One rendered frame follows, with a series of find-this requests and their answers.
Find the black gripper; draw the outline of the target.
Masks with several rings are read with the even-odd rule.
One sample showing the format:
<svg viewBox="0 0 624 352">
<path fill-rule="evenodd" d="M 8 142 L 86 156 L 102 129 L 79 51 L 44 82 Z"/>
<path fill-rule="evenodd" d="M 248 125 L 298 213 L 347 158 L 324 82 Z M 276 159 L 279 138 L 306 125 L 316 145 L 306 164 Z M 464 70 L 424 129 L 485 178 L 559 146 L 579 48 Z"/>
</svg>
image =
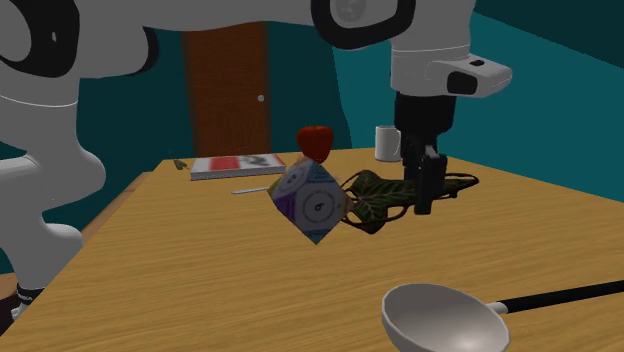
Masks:
<svg viewBox="0 0 624 352">
<path fill-rule="evenodd" d="M 432 202 L 442 194 L 447 157 L 435 148 L 438 136 L 453 125 L 456 100 L 455 96 L 396 93 L 394 126 L 401 132 L 404 179 L 418 182 L 414 206 L 417 215 L 429 215 Z"/>
</svg>

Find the white mug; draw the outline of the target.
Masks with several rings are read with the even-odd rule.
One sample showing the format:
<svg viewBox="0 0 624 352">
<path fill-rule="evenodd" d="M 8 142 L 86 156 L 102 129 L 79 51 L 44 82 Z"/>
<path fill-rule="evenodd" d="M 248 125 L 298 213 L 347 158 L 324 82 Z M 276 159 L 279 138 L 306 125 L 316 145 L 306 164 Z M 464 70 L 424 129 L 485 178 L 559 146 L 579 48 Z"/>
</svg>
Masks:
<svg viewBox="0 0 624 352">
<path fill-rule="evenodd" d="M 375 159 L 381 162 L 401 161 L 401 132 L 394 126 L 375 128 Z"/>
</svg>

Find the green leafy vine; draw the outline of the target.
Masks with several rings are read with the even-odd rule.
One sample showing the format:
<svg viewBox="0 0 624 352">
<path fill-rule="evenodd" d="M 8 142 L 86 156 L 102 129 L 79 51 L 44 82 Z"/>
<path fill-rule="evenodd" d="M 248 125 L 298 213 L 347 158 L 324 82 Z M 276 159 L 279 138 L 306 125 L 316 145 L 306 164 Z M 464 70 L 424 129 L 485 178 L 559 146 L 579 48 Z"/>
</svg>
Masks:
<svg viewBox="0 0 624 352">
<path fill-rule="evenodd" d="M 447 173 L 440 187 L 422 190 L 411 180 L 384 179 L 371 170 L 361 170 L 341 185 L 352 204 L 341 221 L 372 235 L 403 217 L 409 207 L 416 215 L 429 215 L 434 201 L 456 198 L 460 191 L 478 183 L 471 174 Z"/>
</svg>

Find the red apple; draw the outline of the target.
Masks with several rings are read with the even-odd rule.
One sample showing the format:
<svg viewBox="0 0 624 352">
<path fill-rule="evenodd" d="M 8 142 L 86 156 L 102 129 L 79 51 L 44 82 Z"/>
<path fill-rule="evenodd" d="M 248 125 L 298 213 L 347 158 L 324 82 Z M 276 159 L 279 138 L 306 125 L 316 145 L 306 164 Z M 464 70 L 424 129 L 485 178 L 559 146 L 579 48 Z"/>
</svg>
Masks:
<svg viewBox="0 0 624 352">
<path fill-rule="evenodd" d="M 327 126 L 306 126 L 297 132 L 297 143 L 304 156 L 322 164 L 334 142 L 333 130 Z"/>
</svg>

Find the multicoloured polyhedral die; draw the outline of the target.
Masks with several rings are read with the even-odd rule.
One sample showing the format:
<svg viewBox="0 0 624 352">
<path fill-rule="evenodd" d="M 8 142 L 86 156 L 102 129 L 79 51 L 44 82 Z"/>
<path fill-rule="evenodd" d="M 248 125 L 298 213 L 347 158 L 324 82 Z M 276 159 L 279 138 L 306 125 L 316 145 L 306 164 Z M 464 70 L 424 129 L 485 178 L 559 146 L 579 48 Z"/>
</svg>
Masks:
<svg viewBox="0 0 624 352">
<path fill-rule="evenodd" d="M 267 190 L 276 209 L 315 245 L 343 219 L 347 196 L 319 163 L 303 157 Z"/>
</svg>

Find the red and white book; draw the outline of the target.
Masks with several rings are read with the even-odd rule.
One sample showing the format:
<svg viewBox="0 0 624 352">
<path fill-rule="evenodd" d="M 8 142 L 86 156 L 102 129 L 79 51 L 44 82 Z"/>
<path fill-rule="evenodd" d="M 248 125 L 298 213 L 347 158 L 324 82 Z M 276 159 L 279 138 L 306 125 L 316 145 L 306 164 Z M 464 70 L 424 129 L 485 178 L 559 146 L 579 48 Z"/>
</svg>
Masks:
<svg viewBox="0 0 624 352">
<path fill-rule="evenodd" d="M 281 174 L 286 164 L 276 154 L 253 154 L 198 158 L 191 170 L 191 180 L 210 180 Z"/>
</svg>

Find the brown door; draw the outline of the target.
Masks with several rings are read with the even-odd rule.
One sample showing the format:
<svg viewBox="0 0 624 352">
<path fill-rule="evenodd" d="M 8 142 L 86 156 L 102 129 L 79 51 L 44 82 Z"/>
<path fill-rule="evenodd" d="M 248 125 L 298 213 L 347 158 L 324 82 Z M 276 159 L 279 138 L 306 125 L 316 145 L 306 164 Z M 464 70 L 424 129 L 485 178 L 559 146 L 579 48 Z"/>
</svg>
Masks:
<svg viewBox="0 0 624 352">
<path fill-rule="evenodd" d="M 271 150 L 268 25 L 181 34 L 197 157 Z"/>
</svg>

